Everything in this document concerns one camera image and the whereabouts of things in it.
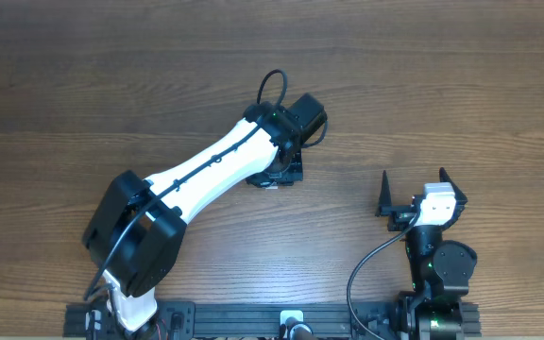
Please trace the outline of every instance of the cable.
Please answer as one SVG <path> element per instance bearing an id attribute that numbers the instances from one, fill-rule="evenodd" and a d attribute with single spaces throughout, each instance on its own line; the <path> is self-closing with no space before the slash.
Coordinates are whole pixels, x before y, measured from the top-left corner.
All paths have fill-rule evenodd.
<path id="1" fill-rule="evenodd" d="M 370 330 L 367 326 L 365 326 L 364 323 L 362 323 L 362 321 L 360 321 L 360 319 L 358 318 L 358 316 L 356 315 L 356 312 L 354 312 L 354 307 L 352 306 L 351 304 L 351 285 L 354 283 L 354 279 L 356 278 L 356 274 L 358 274 L 358 271 L 360 270 L 360 268 L 363 267 L 363 265 L 366 264 L 366 262 L 368 260 L 370 260 L 375 254 L 377 254 L 378 252 L 384 250 L 386 247 L 390 246 L 391 244 L 393 244 L 394 242 L 398 241 L 399 239 L 401 239 L 402 237 L 404 237 L 404 235 L 406 235 L 407 232 L 409 232 L 414 226 L 415 226 L 415 222 L 418 220 L 419 218 L 419 215 L 420 215 L 420 211 L 417 211 L 416 214 L 415 214 L 415 217 L 413 217 L 413 219 L 411 220 L 411 222 L 409 223 L 408 227 L 406 227 L 400 234 L 392 237 L 391 239 L 389 239 L 388 241 L 386 241 L 384 244 L 376 247 L 373 249 L 373 251 L 369 252 L 368 254 L 366 254 L 366 256 L 358 263 L 358 265 L 356 265 L 356 267 L 354 268 L 354 270 L 351 272 L 351 275 L 349 276 L 349 280 L 348 280 L 348 287 L 347 287 L 347 296 L 346 296 L 346 300 L 348 301 L 348 309 L 349 309 L 349 313 L 351 314 L 351 316 L 356 320 L 356 322 L 358 323 L 358 325 L 360 325 L 360 327 L 365 330 L 366 332 L 368 332 L 369 334 L 373 335 L 374 337 L 376 337 L 378 340 L 385 340 L 383 339 L 381 336 L 379 336 L 377 333 L 375 333 L 374 331 Z"/>
<path id="2" fill-rule="evenodd" d="M 262 98 L 262 90 L 264 89 L 265 82 L 270 78 L 270 76 L 280 73 L 282 75 L 282 91 L 280 93 L 280 97 L 276 102 L 276 105 L 273 109 L 273 111 L 276 111 L 276 109 L 281 105 L 282 99 L 284 99 L 284 95 L 287 91 L 287 75 L 284 73 L 284 71 L 276 69 L 268 73 L 262 80 L 262 84 L 260 85 L 260 90 L 257 94 L 257 103 L 260 103 L 260 100 Z M 160 194 L 156 195 L 154 198 L 152 198 L 148 203 L 146 203 L 141 210 L 136 212 L 135 216 L 127 223 L 127 226 L 125 229 L 121 232 L 121 235 L 115 242 L 114 246 L 112 246 L 112 249 L 110 250 L 109 255 L 107 256 L 106 260 L 100 265 L 98 268 L 98 271 L 93 276 L 92 282 L 88 286 L 87 290 L 85 291 L 85 294 L 83 295 L 83 300 L 87 301 L 88 298 L 90 298 L 91 295 L 97 291 L 97 289 L 94 289 L 97 285 L 98 281 L 102 277 L 102 274 L 104 274 L 104 271 L 106 268 L 111 264 L 112 258 L 114 255 L 116 255 L 117 250 L 119 249 L 119 246 L 121 245 L 121 241 L 126 237 L 126 235 L 129 233 L 131 228 L 152 208 L 155 204 L 159 203 L 167 194 L 171 193 L 172 191 L 179 189 L 179 186 L 186 182 L 188 179 L 193 177 L 194 175 L 198 174 L 203 169 L 211 166 L 215 162 L 221 162 L 222 158 L 226 155 L 228 155 L 232 151 L 236 151 L 238 147 L 242 144 L 244 144 L 249 138 L 251 138 L 259 129 L 261 125 L 256 126 L 254 129 L 252 129 L 243 139 L 238 141 L 237 143 L 233 144 L 231 147 L 227 148 L 226 150 L 222 151 L 221 153 L 217 155 L 213 155 L 210 160 L 205 161 L 204 163 L 200 164 L 195 170 L 188 173 L 186 176 L 180 179 L 175 179 L 173 184 L 167 189 L 163 190 Z"/>
<path id="3" fill-rule="evenodd" d="M 308 147 L 312 147 L 314 145 L 318 145 L 320 142 L 322 142 L 322 140 L 325 139 L 325 135 L 327 134 L 327 128 L 329 127 L 329 121 L 326 120 L 325 121 L 325 126 L 322 128 L 322 133 L 320 133 L 320 137 L 318 137 L 318 139 L 316 140 L 316 142 L 314 143 L 310 143 L 310 144 L 304 144 L 301 146 L 301 148 L 308 148 Z"/>

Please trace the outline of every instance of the wooden table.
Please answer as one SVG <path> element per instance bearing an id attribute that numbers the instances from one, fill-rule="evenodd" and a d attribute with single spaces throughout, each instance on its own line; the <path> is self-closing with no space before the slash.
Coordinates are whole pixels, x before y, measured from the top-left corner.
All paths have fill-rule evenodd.
<path id="1" fill-rule="evenodd" d="M 343 302 L 390 237 L 373 213 L 444 166 L 469 197 L 445 238 L 479 262 L 485 335 L 544 335 L 544 1 L 0 0 L 0 334 L 60 335 L 95 266 L 80 243 L 110 181 L 225 135 L 262 77 L 326 107 L 305 179 L 242 183 L 191 224 L 159 298 Z M 279 82 L 265 95 L 273 99 Z M 356 300 L 409 289 L 403 246 Z"/>

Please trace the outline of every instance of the wooden tabletop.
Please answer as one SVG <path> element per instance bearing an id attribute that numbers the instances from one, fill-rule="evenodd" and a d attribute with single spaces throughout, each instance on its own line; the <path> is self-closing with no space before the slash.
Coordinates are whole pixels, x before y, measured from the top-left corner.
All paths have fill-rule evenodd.
<path id="1" fill-rule="evenodd" d="M 189 226 L 158 298 L 345 301 L 440 166 L 469 197 L 445 233 L 479 262 L 485 335 L 544 335 L 544 1 L 0 0 L 0 335 L 60 335 L 96 268 L 80 243 L 111 180 L 225 135 L 274 68 L 329 114 L 304 180 L 241 183 Z M 264 96 L 280 88 L 271 80 Z M 404 247 L 356 300 L 410 289 Z"/>

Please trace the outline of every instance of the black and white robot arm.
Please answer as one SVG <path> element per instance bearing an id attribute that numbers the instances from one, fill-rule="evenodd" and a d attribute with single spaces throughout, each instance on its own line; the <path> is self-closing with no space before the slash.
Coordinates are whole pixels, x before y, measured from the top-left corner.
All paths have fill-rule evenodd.
<path id="1" fill-rule="evenodd" d="M 267 79 L 281 73 L 284 87 L 276 105 L 260 103 Z M 263 80 L 257 104 L 217 143 L 190 160 L 145 179 L 133 172 L 109 186 L 83 235 L 110 292 L 109 308 L 125 333 L 148 332 L 157 312 L 154 287 L 174 265 L 186 226 L 209 203 L 239 181 L 258 187 L 292 185 L 302 179 L 300 150 L 327 122 L 323 106 L 303 95 L 281 106 L 286 75 Z"/>

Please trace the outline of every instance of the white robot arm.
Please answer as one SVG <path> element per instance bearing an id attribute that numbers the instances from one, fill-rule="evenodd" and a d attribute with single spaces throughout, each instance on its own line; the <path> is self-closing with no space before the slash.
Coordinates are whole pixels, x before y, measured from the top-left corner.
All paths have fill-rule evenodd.
<path id="1" fill-rule="evenodd" d="M 274 106 L 260 103 L 262 88 L 275 73 L 283 75 L 282 95 Z M 99 291 L 94 286 L 102 276 L 110 309 L 126 333 L 152 327 L 149 321 L 157 312 L 154 286 L 175 263 L 188 223 L 203 208 L 243 179 L 258 187 L 301 180 L 300 150 L 320 127 L 326 130 L 327 114 L 307 93 L 284 108 L 285 90 L 286 75 L 271 72 L 257 104 L 217 143 L 144 180 L 127 171 L 110 184 L 83 235 L 99 266 L 84 298 Z M 150 227 L 144 225 L 144 216 Z"/>

